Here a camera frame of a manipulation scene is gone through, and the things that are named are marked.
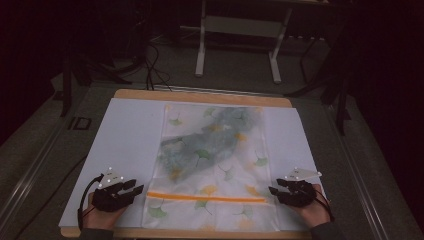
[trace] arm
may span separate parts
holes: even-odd
[[[100,211],[91,204],[92,199],[93,193],[90,193],[88,207],[83,212],[83,229],[78,239],[112,240],[115,223],[127,208],[115,212]]]
[[[324,199],[322,189],[319,184],[312,185],[319,194],[317,198],[324,203],[327,200]],[[310,228],[313,240],[345,240],[345,236],[340,231],[338,226],[331,222],[330,215],[327,210],[321,206],[317,201],[313,201],[306,207],[297,208],[290,207],[297,212],[305,221],[306,225]]]

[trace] wooden table edge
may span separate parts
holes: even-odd
[[[62,236],[76,238],[78,227],[61,227]],[[115,238],[190,238],[190,239],[311,239],[309,231],[216,232],[148,228],[116,228]]]
[[[266,106],[286,108],[293,107],[289,99],[282,97],[260,97],[221,93],[168,92],[119,89],[115,92],[114,98],[233,104],[242,106]]]

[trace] metal stand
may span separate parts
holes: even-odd
[[[276,38],[277,42],[274,49],[269,52],[269,62],[271,65],[274,83],[281,83],[280,71],[278,69],[277,56],[280,51],[286,33],[287,25],[290,20],[292,9],[288,8],[284,21],[270,22],[250,19],[235,19],[229,17],[218,17],[206,15],[206,0],[202,1],[202,16],[200,21],[200,46],[197,54],[196,77],[203,76],[205,65],[205,33],[206,31],[242,34],[249,36],[261,36]]]

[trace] table leg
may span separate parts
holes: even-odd
[[[205,20],[206,19],[206,0],[202,1],[202,18],[200,20],[200,46],[197,54],[196,77],[203,76],[203,66],[205,65]]]
[[[287,24],[289,23],[291,13],[292,9],[287,9],[284,22],[281,25],[281,30],[277,37],[277,44],[275,45],[274,51],[269,52],[269,62],[271,64],[272,78],[274,79],[274,83],[276,84],[281,83],[280,71],[278,70],[277,55],[280,51],[280,46],[283,42],[284,34],[286,33]]]

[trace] sleeve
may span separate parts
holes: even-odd
[[[328,222],[311,228],[313,240],[346,240],[344,234],[334,222]]]
[[[79,240],[112,240],[113,231],[103,229],[83,228]]]

